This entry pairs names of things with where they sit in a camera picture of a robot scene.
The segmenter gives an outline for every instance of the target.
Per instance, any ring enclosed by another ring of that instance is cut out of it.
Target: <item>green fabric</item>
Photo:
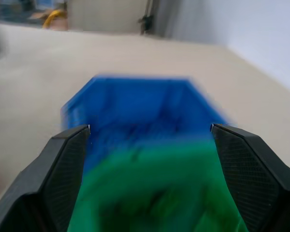
[[[233,232],[238,223],[204,140],[112,154],[83,178],[68,232]]]

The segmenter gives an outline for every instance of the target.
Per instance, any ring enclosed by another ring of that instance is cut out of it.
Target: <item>yellow object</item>
[[[54,10],[43,24],[43,28],[49,28],[55,17],[65,18],[66,13],[63,10]]]

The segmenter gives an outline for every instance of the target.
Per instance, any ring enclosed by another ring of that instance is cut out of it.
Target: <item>blue bin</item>
[[[225,120],[188,80],[98,75],[61,109],[64,129],[89,124],[84,173],[119,148],[150,140],[209,136]]]

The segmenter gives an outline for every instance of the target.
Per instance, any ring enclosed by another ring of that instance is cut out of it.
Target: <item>beige table surface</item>
[[[230,122],[290,166],[290,92],[219,46],[17,26],[0,61],[0,196],[60,131],[61,106],[98,73],[190,76]]]

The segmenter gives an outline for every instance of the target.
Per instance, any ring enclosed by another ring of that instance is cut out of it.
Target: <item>blue plastic container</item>
[[[158,78],[98,75],[62,107],[64,129],[90,125],[84,173],[115,149],[209,136],[212,123],[225,123],[188,80]]]

